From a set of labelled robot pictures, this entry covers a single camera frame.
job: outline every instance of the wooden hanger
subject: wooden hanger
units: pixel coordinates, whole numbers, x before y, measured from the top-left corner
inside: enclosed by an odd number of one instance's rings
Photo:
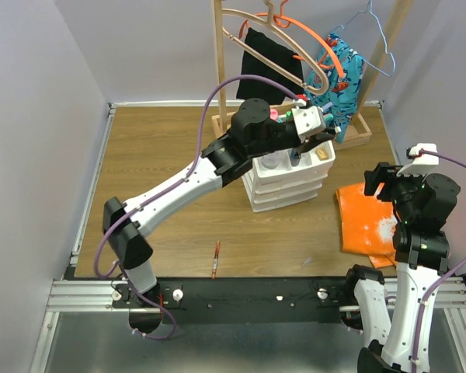
[[[304,31],[306,31],[307,33],[309,33],[311,36],[313,36],[319,43],[321,43],[321,45],[326,49],[325,53],[323,54],[322,58],[319,59],[319,61],[317,61],[318,65],[322,68],[326,68],[326,69],[329,69],[329,68],[332,68],[333,66],[336,67],[336,71],[338,72],[340,78],[345,78],[345,74],[343,72],[343,67],[342,65],[340,64],[340,61],[338,59],[338,57],[336,57],[336,54],[333,52],[333,45],[329,45],[329,42],[328,40],[323,40],[317,33],[315,33],[313,30],[311,30],[309,27],[307,27],[306,25],[304,25],[303,23],[300,23],[298,22],[296,19],[292,19],[290,17],[287,17],[283,14],[283,7],[285,6],[285,4],[288,2],[288,0],[283,0],[280,4],[280,14],[275,14],[273,16],[273,21],[275,22],[275,24],[279,27],[282,27],[284,29],[286,29],[289,25],[291,25],[292,23],[296,26],[299,26],[300,28],[302,28]],[[267,16],[267,13],[257,13],[256,16],[258,17],[266,17]],[[280,21],[280,19],[283,19],[285,21],[287,21],[287,23],[282,23]],[[243,30],[245,27],[249,27],[249,21],[246,19],[244,21],[244,23],[242,24],[242,26],[240,27],[240,32],[238,33],[238,37],[241,39],[243,37]],[[322,61],[324,61],[326,59],[326,56],[330,55],[330,58],[333,60],[333,63],[334,65],[331,65],[331,66],[326,66],[322,63]],[[304,61],[304,58],[299,56],[299,55],[294,55],[294,58],[298,59],[298,60],[301,60],[301,61]]]
[[[293,83],[299,85],[300,87],[308,90],[310,93],[314,95],[322,95],[324,94],[329,87],[329,81],[328,77],[326,74],[323,72],[321,67],[316,63],[316,61],[309,55],[304,48],[302,48],[295,40],[293,40],[291,37],[289,37],[285,32],[280,30],[278,27],[276,27],[275,20],[274,20],[274,6],[273,2],[271,0],[264,0],[264,3],[266,4],[268,8],[267,12],[267,20],[264,20],[262,18],[259,18],[258,16],[254,16],[251,13],[243,12],[241,10],[237,9],[222,9],[223,14],[227,16],[237,16],[241,17],[243,19],[247,19],[251,22],[257,23],[261,26],[266,27],[270,31],[272,31],[274,34],[276,34],[282,41],[287,43],[297,54],[299,54],[305,61],[308,63],[308,65],[315,71],[316,75],[320,78],[321,80],[321,88],[315,88],[312,85],[308,85],[306,82],[303,82],[301,79],[296,77],[295,75],[291,74],[284,68],[280,67],[278,64],[275,64],[272,62],[270,59],[264,57],[261,55],[258,51],[250,47],[249,45],[245,44],[242,40],[238,39],[235,37],[232,33],[228,32],[224,27],[223,27],[223,34],[228,37],[231,41],[234,41],[238,46],[240,46],[242,49],[245,51],[249,52],[252,56],[257,58],[258,60],[264,62],[267,64],[270,68],[272,68],[274,71],[280,73],[283,75],[285,78],[291,80]]]

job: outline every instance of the pen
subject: pen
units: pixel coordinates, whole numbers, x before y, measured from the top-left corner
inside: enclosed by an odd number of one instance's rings
[[[217,270],[217,258],[219,257],[219,249],[221,248],[221,244],[219,241],[216,242],[216,253],[214,254],[214,262],[212,263],[212,279],[216,278],[216,270]]]

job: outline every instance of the clothes hanger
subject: clothes hanger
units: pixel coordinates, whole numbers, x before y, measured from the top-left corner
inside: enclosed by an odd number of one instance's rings
[[[223,34],[228,37],[228,39],[234,41],[238,46],[240,46],[242,49],[250,53],[252,56],[257,58],[258,60],[264,62],[266,65],[271,67],[274,71],[280,73],[283,75],[285,78],[289,79],[293,83],[301,86],[302,88],[308,90],[310,93],[313,93],[315,95],[322,95],[324,94],[328,88],[329,88],[329,81],[328,77],[326,74],[323,72],[321,67],[316,63],[316,61],[311,57],[309,53],[307,53],[294,39],[289,37],[285,32],[280,30],[275,22],[274,22],[274,6],[273,2],[271,0],[264,0],[264,4],[266,4],[268,8],[268,13],[267,13],[267,20],[261,19],[258,16],[254,16],[253,14],[243,12],[241,10],[237,9],[222,9],[222,13],[227,15],[227,16],[237,16],[241,17],[243,19],[247,19],[251,22],[257,23],[261,26],[266,27],[267,29],[271,30],[275,35],[277,35],[282,41],[284,41],[286,44],[288,44],[296,53],[298,53],[300,56],[302,56],[308,65],[315,71],[316,75],[320,78],[321,80],[321,88],[315,88],[312,85],[308,85],[306,82],[302,81],[295,75],[291,74],[284,68],[281,68],[278,64],[275,64],[272,62],[270,59],[264,57],[261,55],[258,51],[250,47],[249,45],[245,44],[242,40],[238,39],[235,37],[233,34],[228,32],[224,27],[223,27]],[[333,51],[331,53],[329,52],[330,56],[335,56]]]
[[[359,12],[357,12],[351,19],[349,19],[347,21],[347,23],[345,25],[340,25],[340,26],[335,27],[332,30],[332,33],[335,32],[337,29],[340,29],[340,28],[342,30],[346,30],[347,26],[349,25],[349,23],[351,23],[354,20],[354,18],[356,18],[359,14],[367,14],[367,13],[369,13],[370,15],[372,15],[374,17],[374,19],[376,19],[376,23],[378,24],[378,29],[380,29],[380,34],[381,34],[381,37],[383,38],[383,43],[385,45],[385,54],[390,56],[393,67],[392,67],[391,73],[387,73],[387,72],[379,69],[378,67],[374,66],[373,64],[371,64],[366,59],[364,59],[364,62],[367,63],[368,65],[370,65],[372,68],[378,70],[381,74],[390,77],[395,72],[395,58],[394,58],[393,53],[388,51],[387,37],[385,36],[385,34],[383,32],[383,27],[381,26],[380,19],[378,18],[378,16],[376,14],[373,13],[373,0],[369,0],[367,2],[366,10],[360,10]]]
[[[281,4],[280,4],[280,14],[273,15],[273,21],[275,22],[275,24],[277,26],[279,26],[279,27],[283,27],[283,28],[286,29],[289,25],[291,25],[293,23],[294,25],[299,26],[304,31],[306,31],[311,36],[313,36],[326,49],[325,54],[318,61],[318,66],[320,66],[321,68],[327,68],[327,69],[332,68],[333,66],[335,66],[336,70],[337,70],[337,72],[339,74],[339,77],[340,78],[345,78],[345,73],[343,72],[342,65],[340,64],[339,59],[336,57],[335,52],[333,52],[332,46],[329,45],[328,40],[324,41],[317,33],[315,33],[312,29],[310,29],[309,27],[307,27],[303,23],[300,23],[296,19],[292,19],[292,18],[287,17],[287,16],[285,16],[283,14],[283,7],[285,6],[285,4],[287,2],[288,2],[288,0],[283,0],[281,2]],[[268,13],[265,13],[265,12],[256,14],[256,16],[258,16],[258,17],[265,17],[267,15],[268,15]],[[287,23],[283,24],[280,21],[280,19],[283,19],[283,20],[287,21]],[[238,37],[240,37],[240,38],[243,37],[243,30],[244,30],[245,26],[249,26],[249,20],[248,19],[246,19],[244,21],[244,23],[242,24],[242,26],[240,27],[240,32],[239,32]],[[325,60],[325,58],[326,58],[326,56],[328,54],[330,55],[331,59],[333,60],[334,65],[326,66],[326,65],[324,65],[322,63],[322,61]],[[304,58],[301,57],[301,56],[298,56],[298,55],[294,55],[294,58],[296,58],[298,60],[301,60],[301,61],[304,61]]]

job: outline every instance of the wooden table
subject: wooden table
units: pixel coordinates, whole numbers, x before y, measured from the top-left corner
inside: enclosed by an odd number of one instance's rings
[[[99,181],[82,243],[77,277],[93,277],[92,261],[102,238],[103,204],[137,196],[193,160],[198,107],[119,107],[113,121]],[[213,139],[210,116],[202,148]],[[216,241],[221,241],[218,277],[345,275],[366,256],[341,253],[339,208],[335,191],[363,181],[363,172],[380,161],[393,162],[391,147],[376,107],[362,112],[373,132],[370,143],[337,151],[319,195],[301,204],[256,214],[241,180],[200,198],[162,223],[148,239],[158,276],[210,276]],[[301,267],[309,257],[313,261]],[[100,267],[115,260],[108,245]],[[395,274],[393,267],[385,268]]]

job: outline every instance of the white wall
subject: white wall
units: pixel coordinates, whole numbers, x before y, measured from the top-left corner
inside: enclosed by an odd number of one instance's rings
[[[466,0],[443,0],[384,103],[388,132],[404,150],[435,142],[439,152],[466,161]],[[447,222],[450,265],[466,255],[466,171],[440,161],[436,172],[461,185]]]
[[[416,1],[395,42],[398,68],[417,44],[440,0]],[[375,0],[382,23],[395,0]],[[56,0],[103,94],[110,102],[206,99],[216,86],[211,0]],[[276,8],[280,1],[275,1]],[[367,0],[292,0],[285,14],[326,35],[346,22]],[[226,0],[225,8],[264,12],[261,0]],[[238,33],[242,19],[224,17],[227,30]],[[378,40],[371,16],[360,16],[341,36],[370,58]],[[286,31],[314,55],[314,38],[291,26]],[[227,76],[238,75],[242,50],[225,40]],[[383,99],[393,78],[381,76],[369,99]],[[234,99],[236,85],[228,90]]]
[[[0,372],[29,371],[105,102],[52,0],[0,2]]]

